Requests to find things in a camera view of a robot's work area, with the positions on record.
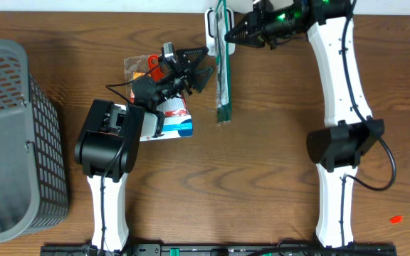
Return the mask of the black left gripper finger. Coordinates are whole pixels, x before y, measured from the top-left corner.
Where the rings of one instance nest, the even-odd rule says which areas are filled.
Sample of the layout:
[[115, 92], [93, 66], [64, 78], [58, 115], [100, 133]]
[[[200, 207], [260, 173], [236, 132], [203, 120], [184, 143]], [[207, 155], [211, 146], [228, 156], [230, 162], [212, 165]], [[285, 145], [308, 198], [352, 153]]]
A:
[[201, 93], [210, 77], [214, 72], [213, 67], [207, 67], [201, 70], [195, 70], [192, 74], [192, 84], [191, 87], [196, 90], [198, 93]]
[[177, 61], [174, 64], [174, 71], [176, 73], [195, 72], [208, 52], [209, 49], [206, 46], [175, 50]]

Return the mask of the green packaged item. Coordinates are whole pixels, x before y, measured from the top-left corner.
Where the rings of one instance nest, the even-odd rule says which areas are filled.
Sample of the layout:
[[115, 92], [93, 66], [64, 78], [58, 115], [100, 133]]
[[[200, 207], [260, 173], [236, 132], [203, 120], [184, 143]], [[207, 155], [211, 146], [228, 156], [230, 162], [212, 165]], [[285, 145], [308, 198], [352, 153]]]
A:
[[218, 0], [215, 8], [216, 50], [216, 115], [219, 124], [231, 121], [231, 90], [228, 66], [228, 43], [224, 36], [228, 32], [226, 2]]

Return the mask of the red packaged item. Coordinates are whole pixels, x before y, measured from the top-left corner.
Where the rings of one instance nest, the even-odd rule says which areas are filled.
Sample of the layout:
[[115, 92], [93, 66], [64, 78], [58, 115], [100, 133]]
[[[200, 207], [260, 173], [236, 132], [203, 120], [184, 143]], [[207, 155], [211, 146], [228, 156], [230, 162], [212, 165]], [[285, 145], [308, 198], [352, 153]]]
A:
[[[159, 64], [160, 55], [140, 55], [124, 59], [125, 80], [134, 80]], [[164, 123], [159, 135], [155, 134], [160, 118], [155, 113], [145, 112], [140, 141], [154, 141], [191, 137], [194, 133], [191, 115], [183, 95], [167, 100], [157, 106], [157, 111], [164, 113]]]

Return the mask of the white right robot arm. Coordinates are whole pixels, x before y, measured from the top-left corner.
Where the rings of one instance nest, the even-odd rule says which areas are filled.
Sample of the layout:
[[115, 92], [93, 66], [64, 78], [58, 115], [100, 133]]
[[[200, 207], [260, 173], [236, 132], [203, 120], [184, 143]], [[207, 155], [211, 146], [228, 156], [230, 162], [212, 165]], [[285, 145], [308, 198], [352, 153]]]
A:
[[351, 228], [353, 176], [361, 158], [384, 133], [361, 86], [354, 53], [354, 5], [350, 0], [294, 1], [271, 10], [254, 1], [226, 35], [241, 46], [277, 48], [305, 33], [317, 60], [325, 104], [325, 126], [307, 135], [307, 152], [320, 182], [320, 213], [315, 237], [323, 247], [347, 247]]

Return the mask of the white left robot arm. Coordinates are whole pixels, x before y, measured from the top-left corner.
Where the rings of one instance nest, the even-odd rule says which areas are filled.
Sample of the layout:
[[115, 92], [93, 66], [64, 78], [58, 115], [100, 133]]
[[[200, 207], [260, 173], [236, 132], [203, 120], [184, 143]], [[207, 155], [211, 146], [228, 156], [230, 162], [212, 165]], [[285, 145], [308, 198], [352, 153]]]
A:
[[123, 104], [94, 100], [75, 145], [75, 160], [93, 197], [94, 233], [86, 255], [122, 255], [129, 237], [125, 186], [141, 142], [190, 137], [194, 125], [187, 110], [168, 114], [168, 102], [201, 92], [214, 72], [202, 68], [206, 46], [176, 49], [165, 43], [145, 73], [122, 83]]

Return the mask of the white barcode scanner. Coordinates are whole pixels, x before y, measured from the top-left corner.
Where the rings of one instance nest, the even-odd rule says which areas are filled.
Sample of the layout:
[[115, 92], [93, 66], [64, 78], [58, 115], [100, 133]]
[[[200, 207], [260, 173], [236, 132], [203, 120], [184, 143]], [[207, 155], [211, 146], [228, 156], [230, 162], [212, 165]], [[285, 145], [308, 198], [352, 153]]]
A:
[[[234, 12], [227, 7], [226, 8], [226, 13], [227, 13], [227, 25], [228, 28], [231, 29], [235, 25], [234, 21]], [[216, 19], [215, 19], [215, 11], [213, 8], [209, 8], [206, 10], [204, 13], [204, 19], [205, 19], [205, 32], [206, 32], [206, 47], [209, 49], [208, 55], [210, 56], [216, 56], [216, 45], [215, 45], [215, 33], [216, 33]]]

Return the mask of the grey plastic basket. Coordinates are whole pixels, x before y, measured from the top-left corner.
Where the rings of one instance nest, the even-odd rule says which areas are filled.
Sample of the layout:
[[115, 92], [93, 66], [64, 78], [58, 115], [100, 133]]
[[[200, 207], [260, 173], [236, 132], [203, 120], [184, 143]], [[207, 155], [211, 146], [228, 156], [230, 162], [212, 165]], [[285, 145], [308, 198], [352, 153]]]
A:
[[0, 39], [0, 243], [68, 214], [58, 113], [18, 43]]

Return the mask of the small red floor marker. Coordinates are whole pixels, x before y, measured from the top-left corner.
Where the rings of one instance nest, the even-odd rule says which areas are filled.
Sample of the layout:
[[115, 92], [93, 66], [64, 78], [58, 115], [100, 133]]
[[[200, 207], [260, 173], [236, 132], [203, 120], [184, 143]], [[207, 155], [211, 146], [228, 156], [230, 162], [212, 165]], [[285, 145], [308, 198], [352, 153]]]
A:
[[389, 221], [391, 224], [396, 224], [396, 223], [400, 223], [402, 220], [403, 220], [403, 217], [401, 215], [397, 215], [397, 216], [390, 218]]

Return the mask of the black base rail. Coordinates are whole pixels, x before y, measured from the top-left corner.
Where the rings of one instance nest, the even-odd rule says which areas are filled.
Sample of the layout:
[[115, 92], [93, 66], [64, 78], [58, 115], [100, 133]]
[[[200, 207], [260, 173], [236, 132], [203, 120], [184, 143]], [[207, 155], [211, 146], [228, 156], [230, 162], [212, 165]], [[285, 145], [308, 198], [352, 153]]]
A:
[[128, 243], [121, 249], [111, 249], [105, 245], [104, 250], [97, 246], [87, 245], [44, 245], [40, 256], [74, 256], [74, 255], [126, 255], [126, 256], [294, 256], [294, 255], [386, 255], [397, 256], [396, 246], [384, 243], [350, 243], [347, 246], [332, 248], [323, 247], [319, 242], [285, 238], [276, 244], [164, 244], [161, 243]]

